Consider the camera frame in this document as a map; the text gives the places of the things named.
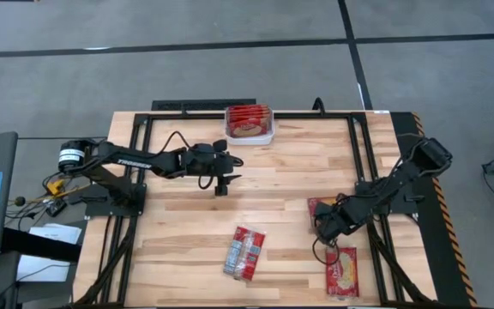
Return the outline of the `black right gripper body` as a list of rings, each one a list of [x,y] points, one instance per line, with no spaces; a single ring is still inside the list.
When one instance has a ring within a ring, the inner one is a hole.
[[[314,209],[315,232],[325,245],[339,235],[349,235],[365,224],[365,209],[354,204],[328,205],[318,203]]]

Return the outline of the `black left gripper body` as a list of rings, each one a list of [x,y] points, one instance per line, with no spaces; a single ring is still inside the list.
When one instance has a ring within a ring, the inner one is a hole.
[[[223,197],[228,194],[228,185],[224,177],[233,172],[233,167],[228,160],[227,141],[218,140],[213,143],[214,160],[211,166],[210,176],[217,179],[217,185],[214,187],[214,194],[217,197]]]

